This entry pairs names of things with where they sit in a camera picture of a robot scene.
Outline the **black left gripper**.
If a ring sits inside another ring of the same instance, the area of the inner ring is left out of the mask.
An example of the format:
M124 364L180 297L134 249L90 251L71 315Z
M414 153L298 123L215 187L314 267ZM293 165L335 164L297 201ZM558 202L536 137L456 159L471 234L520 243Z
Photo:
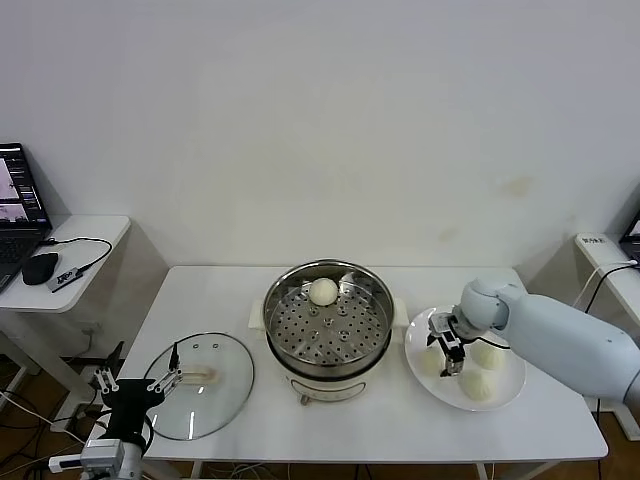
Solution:
M178 344L174 343L168 369L159 379L117 380L121 369L124 341L94 370L91 385L103 394L104 405L111 410L105 439L143 440L142 429L147 412L163 402L163 394L170 394L182 381Z

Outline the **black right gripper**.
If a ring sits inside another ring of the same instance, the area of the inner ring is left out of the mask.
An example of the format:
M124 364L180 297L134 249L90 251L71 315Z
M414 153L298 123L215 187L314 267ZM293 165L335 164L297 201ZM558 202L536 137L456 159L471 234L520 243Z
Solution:
M460 320L453 313L435 313L428 319L429 334L427 346L438 342L444 347L445 361L440 372L441 378L459 375L463 370L465 346L474 341L474 329L466 320Z

